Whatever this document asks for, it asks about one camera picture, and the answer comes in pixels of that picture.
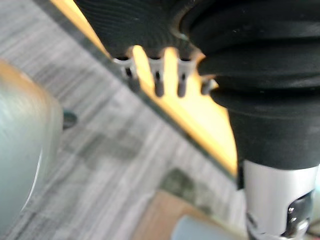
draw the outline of black plastic part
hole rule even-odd
[[[165,94],[164,81],[161,80],[161,76],[158,71],[154,76],[154,92],[158,98],[161,98]]]
[[[71,111],[63,111],[63,130],[74,127],[78,122],[78,117]]]
[[[177,95],[179,98],[183,98],[186,95],[187,91],[187,76],[186,74],[182,74],[180,77],[180,81],[178,83]]]
[[[319,165],[319,9],[319,0],[212,0],[182,19],[206,55],[198,72],[219,85],[211,96],[228,109],[239,165]]]
[[[312,194],[313,192],[309,192],[290,204],[288,208],[286,231],[282,234],[282,237],[288,239],[294,238],[298,224],[310,220],[313,206]]]
[[[127,67],[125,69],[125,73],[127,75],[128,86],[132,92],[138,93],[140,91],[140,81],[139,78],[134,78],[131,72],[131,69]]]
[[[132,92],[138,93],[141,89],[140,87],[140,81],[138,78],[129,78],[128,80],[128,86],[131,89]]]

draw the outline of wooden board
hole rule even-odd
[[[185,215],[231,232],[231,229],[223,223],[208,218],[181,198],[159,191],[145,211],[132,240],[170,240],[176,224]],[[232,234],[236,239],[245,239],[244,234],[241,235],[240,232],[233,230]]]
[[[105,48],[73,0],[51,0],[102,52]],[[186,96],[177,97],[177,56],[172,48],[165,52],[165,96],[154,94],[154,81],[147,57],[140,46],[133,49],[142,90],[176,121],[196,142],[225,167],[237,173],[237,154],[227,111],[209,96],[200,94],[201,79],[195,73],[188,80]]]

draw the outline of striped carpet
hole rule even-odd
[[[53,5],[1,0],[0,23],[0,58],[79,117],[63,133],[54,177],[2,240],[129,240],[173,169],[194,180],[199,205],[244,228],[234,182],[131,93]]]

